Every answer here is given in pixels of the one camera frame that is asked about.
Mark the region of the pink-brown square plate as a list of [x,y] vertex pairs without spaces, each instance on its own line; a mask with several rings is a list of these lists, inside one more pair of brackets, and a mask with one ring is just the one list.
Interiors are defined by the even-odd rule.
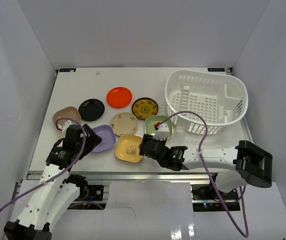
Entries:
[[61,131],[63,129],[63,126],[67,121],[64,119],[64,120],[59,120],[56,123],[56,121],[60,118],[69,118],[69,119],[76,120],[77,122],[81,121],[81,116],[80,116],[78,110],[73,106],[68,106],[66,108],[63,108],[63,109],[57,111],[53,115],[52,119],[53,119],[54,125],[55,125],[56,129],[59,131]]

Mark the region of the green square plate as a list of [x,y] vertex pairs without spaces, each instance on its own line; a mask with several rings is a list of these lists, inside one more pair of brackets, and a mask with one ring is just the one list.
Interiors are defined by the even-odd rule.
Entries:
[[165,115],[151,115],[145,120],[145,133],[147,135],[154,136],[158,130],[161,130],[162,132],[167,133],[167,138],[171,138],[173,135],[173,125],[172,121],[169,119],[165,123],[161,124],[157,129],[155,128],[155,125],[163,122],[167,119],[167,116]]

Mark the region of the yellow panda square plate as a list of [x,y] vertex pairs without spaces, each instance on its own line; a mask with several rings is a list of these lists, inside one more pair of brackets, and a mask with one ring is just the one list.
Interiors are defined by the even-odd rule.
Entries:
[[138,163],[143,156],[139,154],[139,145],[142,137],[138,135],[125,134],[120,136],[115,149],[116,157],[124,162]]

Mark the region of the purple square plate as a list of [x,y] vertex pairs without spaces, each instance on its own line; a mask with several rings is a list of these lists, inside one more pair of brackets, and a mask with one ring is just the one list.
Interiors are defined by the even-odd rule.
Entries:
[[109,125],[100,125],[93,128],[93,131],[102,138],[102,141],[92,150],[93,153],[101,153],[114,147],[116,137]]

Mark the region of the brown gold patterned plate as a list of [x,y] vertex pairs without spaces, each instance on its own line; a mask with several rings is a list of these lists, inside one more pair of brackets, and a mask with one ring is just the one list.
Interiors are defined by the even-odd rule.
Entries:
[[146,120],[150,116],[158,114],[157,102],[148,97],[136,99],[131,106],[132,114],[139,120]]

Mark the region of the orange round plate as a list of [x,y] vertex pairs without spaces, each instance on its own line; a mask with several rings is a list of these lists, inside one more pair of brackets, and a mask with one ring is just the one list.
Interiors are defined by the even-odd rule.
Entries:
[[128,88],[118,86],[108,91],[106,100],[113,108],[124,108],[132,101],[132,93]]

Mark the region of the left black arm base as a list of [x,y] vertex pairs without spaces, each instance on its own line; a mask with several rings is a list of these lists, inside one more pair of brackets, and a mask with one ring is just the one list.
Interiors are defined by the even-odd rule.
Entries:
[[80,188],[77,201],[102,201],[104,197],[103,185],[86,185]]

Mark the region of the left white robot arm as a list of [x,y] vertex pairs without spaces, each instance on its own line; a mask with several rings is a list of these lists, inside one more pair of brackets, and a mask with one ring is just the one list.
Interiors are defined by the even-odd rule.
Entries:
[[87,179],[71,174],[71,168],[89,154],[102,139],[87,124],[70,125],[65,137],[52,147],[37,187],[15,221],[4,233],[9,240],[50,240],[60,217],[76,199],[88,195]]

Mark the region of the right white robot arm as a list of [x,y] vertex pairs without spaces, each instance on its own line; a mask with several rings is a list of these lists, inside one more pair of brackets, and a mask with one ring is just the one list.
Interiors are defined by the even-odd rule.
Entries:
[[214,199],[221,199],[240,186],[272,186],[272,154],[247,140],[239,141],[235,147],[206,150],[186,146],[168,148],[165,144],[166,141],[145,134],[139,145],[139,154],[172,171],[221,170],[208,187],[209,195]]

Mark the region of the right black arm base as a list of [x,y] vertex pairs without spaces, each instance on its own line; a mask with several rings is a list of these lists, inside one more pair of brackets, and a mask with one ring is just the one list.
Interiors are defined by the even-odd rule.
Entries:
[[[229,211],[240,211],[240,196],[237,189],[229,193],[219,192]],[[191,185],[193,211],[224,212],[222,201],[211,185]]]

